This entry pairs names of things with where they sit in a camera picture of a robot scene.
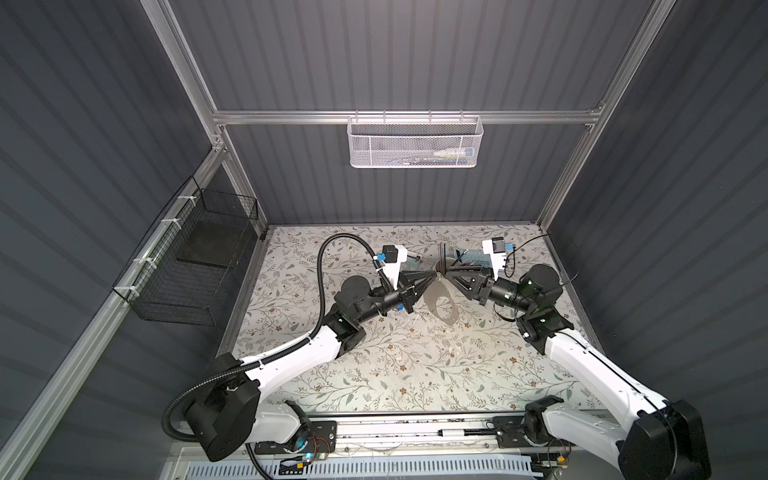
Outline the glue tube in basket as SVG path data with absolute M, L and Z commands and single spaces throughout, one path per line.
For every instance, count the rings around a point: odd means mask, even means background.
M 455 163 L 465 164 L 471 163 L 475 160 L 476 150 L 472 147 L 468 148 L 449 148 L 433 152 L 427 152 L 423 156 L 415 157 L 413 162 L 415 163 Z

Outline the light blue stapler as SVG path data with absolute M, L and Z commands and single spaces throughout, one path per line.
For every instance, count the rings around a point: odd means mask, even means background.
M 421 255 L 409 251 L 406 255 L 406 262 L 404 263 L 406 270 L 423 270 L 424 261 Z

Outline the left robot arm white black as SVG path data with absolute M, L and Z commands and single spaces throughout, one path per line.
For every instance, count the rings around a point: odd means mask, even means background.
M 436 280 L 434 271 L 405 271 L 398 288 L 373 288 L 362 276 L 347 278 L 334 296 L 315 336 L 302 336 L 281 351 L 216 360 L 214 380 L 192 394 L 184 412 L 192 440 L 208 460 L 223 460 L 244 444 L 271 443 L 289 452 L 301 451 L 311 436 L 312 421 L 293 401 L 280 405 L 265 399 L 288 381 L 332 362 L 364 340 L 365 321 L 391 310 L 409 313 Z

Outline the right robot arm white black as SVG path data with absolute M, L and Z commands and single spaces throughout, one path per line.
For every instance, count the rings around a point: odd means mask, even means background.
M 614 419 L 601 420 L 547 395 L 525 407 L 521 430 L 530 444 L 567 441 L 612 465 L 626 479 L 711 477 L 699 412 L 686 401 L 667 400 L 595 349 L 557 311 L 563 287 L 552 267 L 536 264 L 517 282 L 480 266 L 459 266 L 444 276 L 470 300 L 517 311 L 511 321 L 523 340 L 567 370 Z

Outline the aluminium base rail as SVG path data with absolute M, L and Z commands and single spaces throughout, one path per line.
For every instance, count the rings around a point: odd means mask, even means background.
M 255 414 L 223 427 L 207 420 L 186 421 L 188 432 L 172 424 L 164 432 L 172 439 L 199 445 L 208 459 L 227 458 L 245 444 L 257 444 L 268 453 L 299 452 L 323 446 L 335 452 L 347 444 L 473 443 L 488 437 L 502 449 L 544 448 L 558 440 L 574 444 L 609 463 L 631 427 L 646 416 L 643 410 L 611 419 L 557 403 L 526 411 L 489 414 L 309 416 L 294 405 L 268 405 Z

